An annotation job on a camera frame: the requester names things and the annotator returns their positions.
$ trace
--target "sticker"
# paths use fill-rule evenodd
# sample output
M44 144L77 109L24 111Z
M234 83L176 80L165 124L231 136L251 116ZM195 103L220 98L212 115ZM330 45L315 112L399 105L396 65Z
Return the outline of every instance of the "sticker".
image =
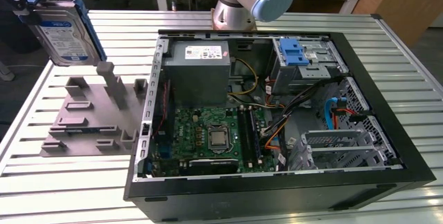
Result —
M282 153L279 154L279 161L283 165L286 164L286 157L282 155Z
M88 54L69 22L43 21L40 29L61 58L69 61L84 61L88 59Z
M294 137L290 138L290 140L286 142L287 145L294 145L296 143L296 139Z
M185 59L223 59L222 46L187 46Z
M315 53L304 53L304 57L308 59L316 59L318 55Z
M272 87L266 85L266 94L272 94Z

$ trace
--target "open computer tower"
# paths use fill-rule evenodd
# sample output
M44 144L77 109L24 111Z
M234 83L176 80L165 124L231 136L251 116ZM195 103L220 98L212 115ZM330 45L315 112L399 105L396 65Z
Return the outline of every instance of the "open computer tower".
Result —
M159 34L124 192L153 222L354 209L435 180L342 33Z

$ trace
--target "motherboard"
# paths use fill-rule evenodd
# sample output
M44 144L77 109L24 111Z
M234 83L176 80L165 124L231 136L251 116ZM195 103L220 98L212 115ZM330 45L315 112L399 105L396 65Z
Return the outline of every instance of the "motherboard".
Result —
M239 120L243 115L248 115L246 117L254 126L246 126L246 121ZM224 173L227 170L235 173L274 171L272 154L260 152L258 137L264 126L260 108L177 108L173 141L168 151L171 157L159 160L163 173L165 176L179 176L191 167L211 173L216 173L219 169ZM246 139L256 143L248 145ZM204 171L197 171L196 174L205 174Z

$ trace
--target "metal table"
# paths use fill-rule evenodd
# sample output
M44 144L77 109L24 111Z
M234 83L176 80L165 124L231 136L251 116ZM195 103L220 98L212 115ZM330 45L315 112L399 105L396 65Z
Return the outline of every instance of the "metal table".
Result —
M123 82L149 79L159 29L211 28L209 12L91 11L89 17ZM432 168L436 181L347 212L302 213L208 223L442 223L443 89L383 21L364 15L290 13L259 30L343 32ZM40 158L68 76L104 83L93 67L48 63L0 144L1 223L149 223L123 187L129 156Z

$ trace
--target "power supply label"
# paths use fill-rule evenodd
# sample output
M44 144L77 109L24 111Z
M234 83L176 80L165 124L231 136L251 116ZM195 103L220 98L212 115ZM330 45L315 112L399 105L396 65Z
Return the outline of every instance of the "power supply label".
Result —
M67 21L43 21L40 23L41 31L47 41L52 44L59 56L69 61L84 61L88 54L77 39L72 24Z
M185 59L223 59L222 46L187 46Z

